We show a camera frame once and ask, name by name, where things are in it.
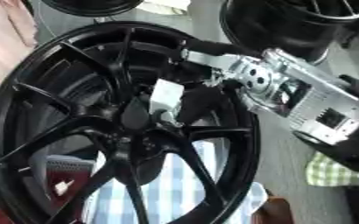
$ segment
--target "checkered fabric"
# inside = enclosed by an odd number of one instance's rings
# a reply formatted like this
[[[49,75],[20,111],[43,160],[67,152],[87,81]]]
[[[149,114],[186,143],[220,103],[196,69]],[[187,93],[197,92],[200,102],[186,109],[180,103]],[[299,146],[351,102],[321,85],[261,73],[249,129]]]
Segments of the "checkered fabric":
[[[202,141],[194,143],[212,177],[216,175],[214,144]],[[142,186],[150,223],[168,223],[195,208],[205,196],[201,182],[194,172],[175,155],[167,155],[164,168],[158,178]],[[264,188],[254,183],[243,205],[227,223],[247,224],[250,216],[267,200]],[[137,223],[137,216],[124,185],[111,180],[99,192],[94,224]]]
[[[359,186],[359,172],[316,152],[307,165],[306,181],[311,186]]]

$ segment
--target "white plastic piece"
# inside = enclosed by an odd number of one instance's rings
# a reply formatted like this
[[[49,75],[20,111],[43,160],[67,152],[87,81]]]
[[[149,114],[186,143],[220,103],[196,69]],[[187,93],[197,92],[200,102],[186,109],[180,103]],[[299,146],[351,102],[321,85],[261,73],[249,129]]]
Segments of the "white plastic piece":
[[[181,97],[184,94],[184,86],[159,79],[153,89],[150,99],[149,112],[152,115],[157,110],[167,111],[161,119],[170,123],[175,123],[174,117],[180,111]]]
[[[70,181],[69,183],[65,181],[59,182],[54,187],[54,191],[57,193],[58,196],[62,196],[67,192],[67,189],[69,189],[69,186],[71,186],[74,183],[74,180]]]

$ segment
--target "white tag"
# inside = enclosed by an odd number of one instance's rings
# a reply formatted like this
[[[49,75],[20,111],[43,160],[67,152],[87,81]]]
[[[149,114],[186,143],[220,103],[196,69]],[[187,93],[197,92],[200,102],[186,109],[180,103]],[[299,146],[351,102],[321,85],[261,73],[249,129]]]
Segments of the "white tag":
[[[153,89],[150,99],[149,112],[152,115],[157,110],[166,110],[167,113],[162,115],[162,119],[173,122],[180,108],[181,97],[184,94],[184,86],[159,79]]]

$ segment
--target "white towel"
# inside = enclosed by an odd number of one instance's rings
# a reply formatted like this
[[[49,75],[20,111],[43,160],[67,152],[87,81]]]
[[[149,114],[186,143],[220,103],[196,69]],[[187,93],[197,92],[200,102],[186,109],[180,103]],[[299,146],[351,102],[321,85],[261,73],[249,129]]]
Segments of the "white towel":
[[[162,15],[185,15],[191,0],[145,0],[138,8]]]

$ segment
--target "wheel spoke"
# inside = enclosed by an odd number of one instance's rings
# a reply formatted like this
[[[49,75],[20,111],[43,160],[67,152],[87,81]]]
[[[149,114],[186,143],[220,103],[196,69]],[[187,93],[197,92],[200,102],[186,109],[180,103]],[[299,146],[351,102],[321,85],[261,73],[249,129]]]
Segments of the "wheel spoke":
[[[14,85],[14,88],[25,98],[38,96],[40,100],[47,102],[49,105],[53,106],[64,114],[69,113],[69,111],[74,105],[72,102],[63,99],[55,94],[51,94],[43,89],[33,87],[25,83],[16,83]]]
[[[138,183],[137,176],[135,174],[135,171],[131,167],[131,164],[129,164],[129,168],[130,182],[126,186],[126,189],[128,190],[130,199],[132,200],[133,206],[135,207],[138,223],[148,224],[148,215],[147,210],[145,209],[143,193],[141,191],[140,184]]]
[[[185,160],[203,184],[206,191],[206,202],[211,205],[222,206],[225,203],[225,199],[193,145],[187,143],[186,147],[177,154]]]
[[[186,126],[183,128],[184,132],[192,141],[202,139],[226,137],[228,139],[235,135],[249,135],[251,129],[249,128],[228,128],[219,126]]]
[[[82,121],[82,118],[66,119],[65,121],[60,122],[43,133],[37,135],[29,142],[21,145],[5,156],[0,157],[0,162],[13,158],[15,155],[20,153],[24,153],[30,156],[32,153],[44,148],[49,144],[57,142],[65,137],[69,137],[70,135],[77,134],[76,130],[83,127],[84,125],[85,123]]]
[[[114,94],[114,89],[117,89],[118,82],[116,80],[116,77],[113,75],[110,67],[105,62],[103,62],[102,59],[97,59],[96,57],[93,58],[86,52],[82,51],[82,49],[79,49],[76,46],[65,42],[62,42],[61,46],[64,50],[67,51],[70,57],[75,60],[79,60],[92,70],[96,71],[98,75],[101,75],[107,83],[110,95]]]
[[[122,138],[116,144],[116,153],[113,158],[116,161],[116,176],[126,184],[126,189],[135,207],[138,223],[148,224],[148,215],[143,202],[143,194],[138,183],[136,172],[130,161],[130,148],[134,147],[134,139]]]
[[[344,8],[349,12],[352,16],[355,15],[354,9],[351,7],[347,0],[341,0],[341,4],[343,4]]]
[[[201,181],[206,191],[206,202],[222,206],[225,200],[218,189],[214,180],[208,172],[208,169],[202,162],[196,149],[187,138],[180,136],[168,129],[151,129],[151,134],[160,135],[163,139],[169,141],[175,147],[168,147],[165,153],[174,153],[179,155],[194,171],[197,178]]]
[[[73,198],[71,198],[46,224],[70,223],[74,220],[74,211],[87,199],[89,195],[98,190],[114,177],[113,164],[110,159],[94,176],[84,185]]]
[[[117,94],[119,95],[120,102],[126,102],[132,97],[132,79],[129,74],[128,68],[128,59],[130,46],[131,46],[131,36],[133,34],[133,29],[128,29],[125,33],[125,40],[123,42],[123,47],[120,50],[116,58],[116,62],[110,65],[110,69],[113,75],[117,79]]]
[[[307,7],[317,14],[321,14],[320,6],[317,0],[306,0]]]

